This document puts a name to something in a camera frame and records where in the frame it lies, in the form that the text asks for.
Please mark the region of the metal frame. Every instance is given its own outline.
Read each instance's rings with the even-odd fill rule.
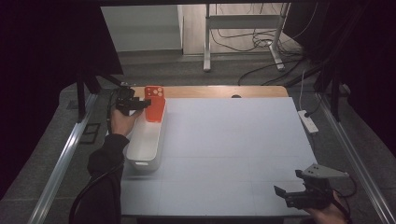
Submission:
[[[317,93],[318,100],[320,101],[321,96]],[[352,164],[353,169],[355,170],[361,184],[366,190],[367,195],[369,196],[375,211],[378,213],[378,216],[381,218],[382,223],[395,224],[396,220],[394,215],[392,214],[387,201],[381,193],[378,185],[374,182],[370,173],[367,171],[361,157],[359,156],[356,148],[353,146],[349,137],[347,136],[346,131],[344,130],[342,124],[337,122],[337,120],[332,115],[330,108],[330,103],[326,99],[323,98],[323,104],[320,104],[323,109],[327,119],[332,125],[332,129],[336,134],[338,140],[340,141],[343,149],[348,157],[350,163]]]
[[[276,63],[278,71],[284,71],[285,65],[280,59],[277,51],[277,42],[285,24],[286,14],[290,3],[282,7],[280,15],[213,15],[210,16],[210,5],[206,4],[205,16],[205,49],[204,49],[204,71],[210,71],[210,41],[211,29],[275,29],[274,40],[269,42],[269,50]]]
[[[41,193],[40,198],[38,199],[37,204],[35,205],[35,210],[29,218],[28,223],[43,223],[47,213],[50,210],[50,206],[52,205],[53,199],[64,179],[64,174],[66,173],[67,167],[69,166],[70,161],[73,158],[73,154],[78,145],[78,141],[84,132],[85,126],[90,119],[91,113],[93,111],[93,106],[96,101],[97,95],[90,94],[88,97],[87,103],[85,104],[87,113],[81,122],[76,123],[73,131],[71,132],[69,139],[64,146],[64,150],[62,151],[61,156],[59,157],[58,162],[55,165],[55,168],[52,171],[52,174],[49,177],[49,181],[47,182],[46,187],[44,187],[43,192]]]

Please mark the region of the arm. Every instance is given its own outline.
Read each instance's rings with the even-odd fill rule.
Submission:
[[[122,150],[129,143],[125,137],[134,127],[134,121],[141,114],[123,116],[114,110],[111,118],[113,133],[105,138],[103,146],[94,151],[89,159],[88,171],[91,180],[123,164]],[[120,179],[122,167],[95,184],[81,199],[73,223],[111,224],[120,223]]]

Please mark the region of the black curtain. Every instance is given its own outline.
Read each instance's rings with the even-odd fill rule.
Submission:
[[[396,156],[395,11],[394,1],[371,1],[339,62],[350,105]]]
[[[3,103],[0,198],[46,130],[62,89],[76,73],[122,74],[101,9],[95,5],[1,1]]]

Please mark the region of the black sleeve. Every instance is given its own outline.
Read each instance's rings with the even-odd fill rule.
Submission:
[[[94,151],[88,163],[91,180],[123,162],[122,150],[129,140],[120,134],[110,134],[103,146]],[[95,184],[81,199],[73,223],[119,224],[120,179],[122,167]]]

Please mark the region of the hand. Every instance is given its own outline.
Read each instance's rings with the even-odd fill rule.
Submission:
[[[136,110],[131,116],[123,115],[118,109],[111,112],[111,130],[113,133],[128,135],[134,127],[134,122],[143,110]]]
[[[340,203],[337,194],[335,192],[332,194],[334,199]],[[347,224],[344,214],[332,203],[321,210],[314,208],[305,208],[304,210],[312,216],[317,224]]]

